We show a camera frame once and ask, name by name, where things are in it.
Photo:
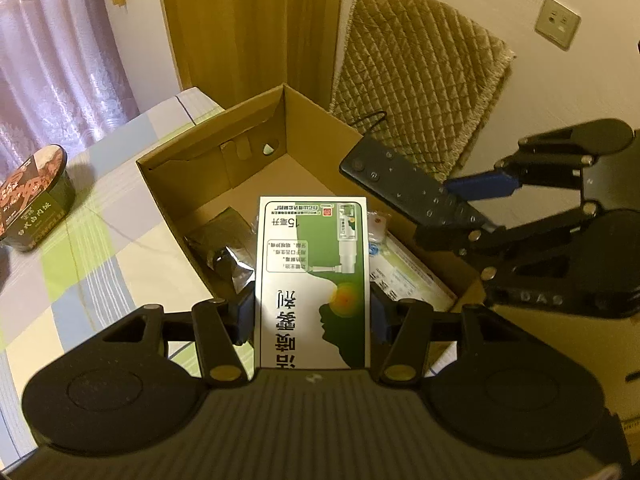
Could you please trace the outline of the checked tablecloth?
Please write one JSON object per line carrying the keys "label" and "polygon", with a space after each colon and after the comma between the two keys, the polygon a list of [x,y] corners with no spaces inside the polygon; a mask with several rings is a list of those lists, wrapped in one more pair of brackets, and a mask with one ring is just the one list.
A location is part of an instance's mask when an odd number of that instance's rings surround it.
{"label": "checked tablecloth", "polygon": [[144,304],[184,311],[209,292],[136,161],[222,110],[198,88],[130,120],[72,159],[72,211],[32,252],[1,249],[1,463],[35,447],[22,415],[29,378]]}

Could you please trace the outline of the purple curtain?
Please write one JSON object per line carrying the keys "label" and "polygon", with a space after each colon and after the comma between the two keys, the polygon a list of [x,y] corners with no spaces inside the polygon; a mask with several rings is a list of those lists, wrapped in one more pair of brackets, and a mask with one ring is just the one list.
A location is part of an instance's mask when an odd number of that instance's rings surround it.
{"label": "purple curtain", "polygon": [[85,151],[137,116],[104,0],[1,0],[1,173]]}

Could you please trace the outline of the white green medicine box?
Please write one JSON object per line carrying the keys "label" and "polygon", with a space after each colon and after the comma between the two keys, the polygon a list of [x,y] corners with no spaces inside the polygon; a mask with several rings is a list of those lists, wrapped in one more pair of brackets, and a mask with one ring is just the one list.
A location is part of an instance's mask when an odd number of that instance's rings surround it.
{"label": "white green medicine box", "polygon": [[370,280],[391,300],[416,299],[446,312],[458,297],[392,234],[369,243]]}

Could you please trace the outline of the right dark noodle bowl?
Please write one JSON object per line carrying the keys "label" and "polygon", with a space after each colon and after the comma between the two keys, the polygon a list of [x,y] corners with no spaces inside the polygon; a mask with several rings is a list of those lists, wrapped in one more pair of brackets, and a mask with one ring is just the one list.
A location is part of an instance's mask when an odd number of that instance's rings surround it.
{"label": "right dark noodle bowl", "polygon": [[70,212],[76,192],[58,144],[31,154],[1,185],[1,243],[33,250]]}

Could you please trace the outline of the wooden door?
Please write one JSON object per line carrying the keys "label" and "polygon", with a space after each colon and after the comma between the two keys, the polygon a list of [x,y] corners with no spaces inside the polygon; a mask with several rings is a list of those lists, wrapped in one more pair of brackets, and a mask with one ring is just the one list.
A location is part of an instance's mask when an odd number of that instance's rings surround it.
{"label": "wooden door", "polygon": [[232,107],[288,84],[330,104],[341,0],[160,0],[181,88]]}

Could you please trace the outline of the single wall socket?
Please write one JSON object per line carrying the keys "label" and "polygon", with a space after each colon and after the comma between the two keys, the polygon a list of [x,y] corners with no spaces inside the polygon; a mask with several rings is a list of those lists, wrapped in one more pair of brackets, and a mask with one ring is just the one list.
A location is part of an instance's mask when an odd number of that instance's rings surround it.
{"label": "single wall socket", "polygon": [[567,51],[573,42],[582,17],[556,0],[544,0],[540,7],[535,32]]}

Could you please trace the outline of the green throat spray box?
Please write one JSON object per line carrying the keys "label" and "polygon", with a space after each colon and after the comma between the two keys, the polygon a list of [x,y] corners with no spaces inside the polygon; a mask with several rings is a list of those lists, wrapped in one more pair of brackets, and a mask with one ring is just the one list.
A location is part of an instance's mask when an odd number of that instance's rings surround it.
{"label": "green throat spray box", "polygon": [[255,301],[258,367],[369,367],[366,199],[262,197],[257,223]]}

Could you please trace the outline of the white remote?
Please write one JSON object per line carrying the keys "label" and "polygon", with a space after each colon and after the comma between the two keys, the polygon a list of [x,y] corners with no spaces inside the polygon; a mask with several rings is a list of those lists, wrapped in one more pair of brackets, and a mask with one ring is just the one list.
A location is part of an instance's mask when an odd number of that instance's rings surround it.
{"label": "white remote", "polygon": [[388,220],[390,220],[388,214],[379,211],[368,212],[369,255],[371,257],[382,254],[395,241],[395,237],[388,230]]}

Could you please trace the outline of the brown cardboard box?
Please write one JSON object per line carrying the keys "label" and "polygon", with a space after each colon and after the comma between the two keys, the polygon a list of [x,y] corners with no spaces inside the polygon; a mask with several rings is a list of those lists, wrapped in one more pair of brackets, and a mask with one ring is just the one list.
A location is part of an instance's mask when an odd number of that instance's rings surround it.
{"label": "brown cardboard box", "polygon": [[138,159],[160,213],[214,295],[235,290],[186,244],[191,231],[227,208],[253,222],[262,196],[363,196],[340,162],[359,133],[306,96],[280,86],[178,134]]}

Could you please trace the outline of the silver foil pouch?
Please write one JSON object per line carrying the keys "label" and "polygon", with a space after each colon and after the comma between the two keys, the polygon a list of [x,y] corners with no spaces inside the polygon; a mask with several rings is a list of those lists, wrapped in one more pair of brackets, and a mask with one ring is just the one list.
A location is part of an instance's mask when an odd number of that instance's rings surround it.
{"label": "silver foil pouch", "polygon": [[255,279],[257,238],[253,228],[228,207],[184,237],[218,278],[239,294]]}

